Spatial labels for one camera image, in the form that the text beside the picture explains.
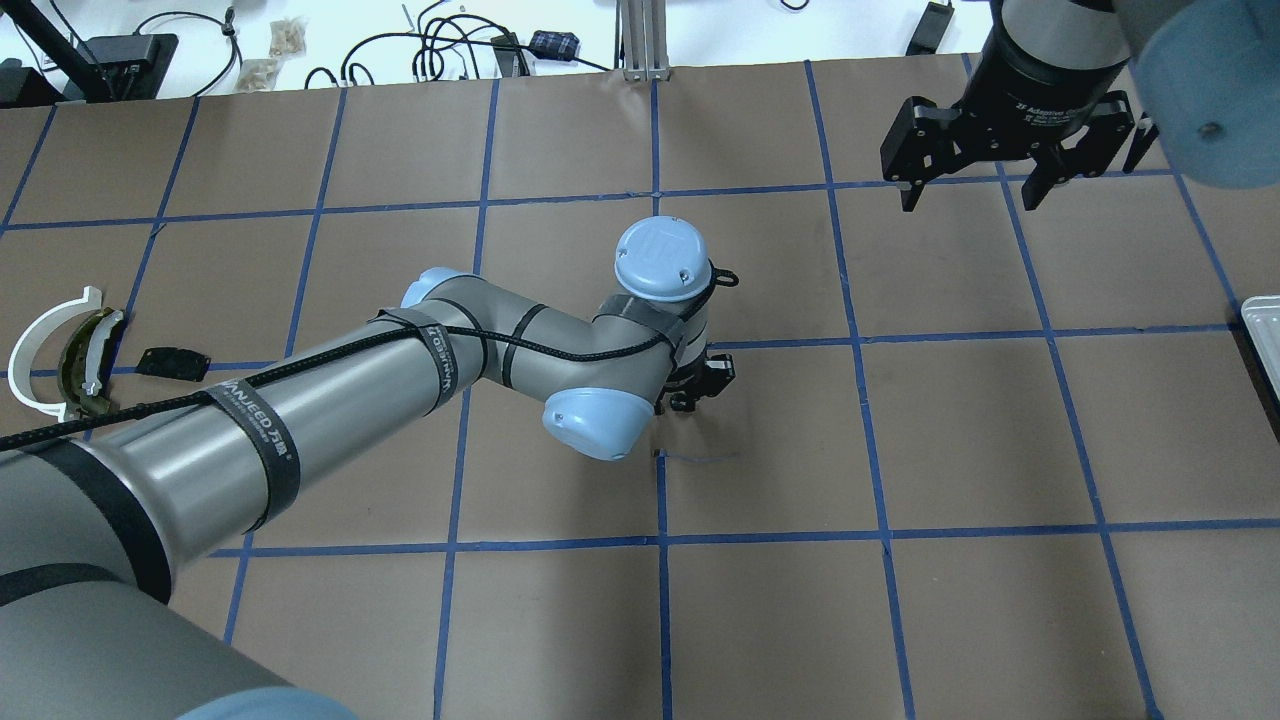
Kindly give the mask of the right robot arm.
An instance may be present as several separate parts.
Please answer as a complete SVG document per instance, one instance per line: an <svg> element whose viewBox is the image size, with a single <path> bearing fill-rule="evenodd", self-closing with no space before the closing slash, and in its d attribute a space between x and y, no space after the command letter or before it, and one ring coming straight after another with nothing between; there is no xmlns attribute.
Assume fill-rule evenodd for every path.
<svg viewBox="0 0 1280 720"><path fill-rule="evenodd" d="M881 145L886 181L911 211L941 176L1033 161L1025 209L1125 154L1161 142L1192 179L1226 190L1277 183L1275 1L993 1L961 97L908 97Z"/></svg>

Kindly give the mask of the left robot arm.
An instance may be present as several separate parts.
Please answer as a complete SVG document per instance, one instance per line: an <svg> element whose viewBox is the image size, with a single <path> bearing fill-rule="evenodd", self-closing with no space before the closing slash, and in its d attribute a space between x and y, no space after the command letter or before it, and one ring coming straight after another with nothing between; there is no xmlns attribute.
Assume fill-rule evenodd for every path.
<svg viewBox="0 0 1280 720"><path fill-rule="evenodd" d="M177 574L479 380L540 401L561 443L626 457L668 400L732 379L707 350L739 283L703 234L620 237L588 322L449 268L364 327L241 379L3 439L5 719L349 719L170 606Z"/></svg>

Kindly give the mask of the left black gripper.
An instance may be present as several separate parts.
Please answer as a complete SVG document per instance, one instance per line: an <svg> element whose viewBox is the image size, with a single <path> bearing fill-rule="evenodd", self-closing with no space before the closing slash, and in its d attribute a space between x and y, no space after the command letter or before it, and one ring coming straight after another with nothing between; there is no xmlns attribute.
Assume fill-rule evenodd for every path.
<svg viewBox="0 0 1280 720"><path fill-rule="evenodd" d="M703 350L666 379L655 400L655 415L663 415L668 410L692 414L703 400L718 397L736 377L731 354L708 354Z"/></svg>

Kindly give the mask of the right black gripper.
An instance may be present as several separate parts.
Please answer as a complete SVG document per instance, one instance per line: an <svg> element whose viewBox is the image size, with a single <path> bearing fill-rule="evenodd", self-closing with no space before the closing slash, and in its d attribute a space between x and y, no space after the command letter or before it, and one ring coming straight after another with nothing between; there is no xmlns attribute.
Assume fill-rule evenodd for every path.
<svg viewBox="0 0 1280 720"><path fill-rule="evenodd" d="M941 176L1030 160L1021 202L1034 211L1055 187L1105 173L1134 131L1130 99L1114 88L1126 60L1117 20L993 20L957 101L902 101L882 176L910 213Z"/></svg>

